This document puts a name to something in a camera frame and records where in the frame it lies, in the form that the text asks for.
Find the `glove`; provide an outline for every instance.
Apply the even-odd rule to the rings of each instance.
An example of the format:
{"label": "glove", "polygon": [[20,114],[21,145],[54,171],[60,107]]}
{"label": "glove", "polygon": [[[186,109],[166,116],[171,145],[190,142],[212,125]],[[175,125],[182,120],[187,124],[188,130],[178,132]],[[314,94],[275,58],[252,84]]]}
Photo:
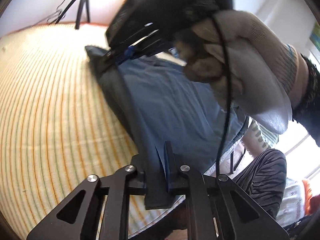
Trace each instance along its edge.
{"label": "glove", "polygon": [[[270,131],[283,133],[292,118],[288,94],[301,56],[251,13],[226,10],[214,17],[227,44],[233,100]],[[179,56],[187,62],[184,73],[192,81],[209,83],[225,108],[227,79],[218,33],[209,18],[195,24],[191,31],[200,38],[202,44],[198,41],[196,46],[201,49],[181,33],[176,35]]]}

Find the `silver bolt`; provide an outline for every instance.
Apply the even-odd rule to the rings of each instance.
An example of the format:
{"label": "silver bolt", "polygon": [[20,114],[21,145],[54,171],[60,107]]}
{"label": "silver bolt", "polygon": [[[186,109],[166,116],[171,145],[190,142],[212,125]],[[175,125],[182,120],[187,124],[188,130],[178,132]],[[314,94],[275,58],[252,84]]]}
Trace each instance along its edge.
{"label": "silver bolt", "polygon": [[130,171],[135,171],[136,167],[133,165],[128,165],[124,168],[125,171],[130,172]]}
{"label": "silver bolt", "polygon": [[180,167],[180,170],[182,170],[182,171],[190,171],[190,167],[188,165],[182,165]]}
{"label": "silver bolt", "polygon": [[228,178],[228,176],[225,175],[225,174],[220,174],[220,175],[218,176],[218,179],[219,179],[220,181],[227,181],[229,178]]}
{"label": "silver bolt", "polygon": [[89,182],[95,182],[95,181],[97,181],[97,179],[98,179],[98,176],[94,175],[94,174],[91,174],[87,177],[87,181],[89,181]]}

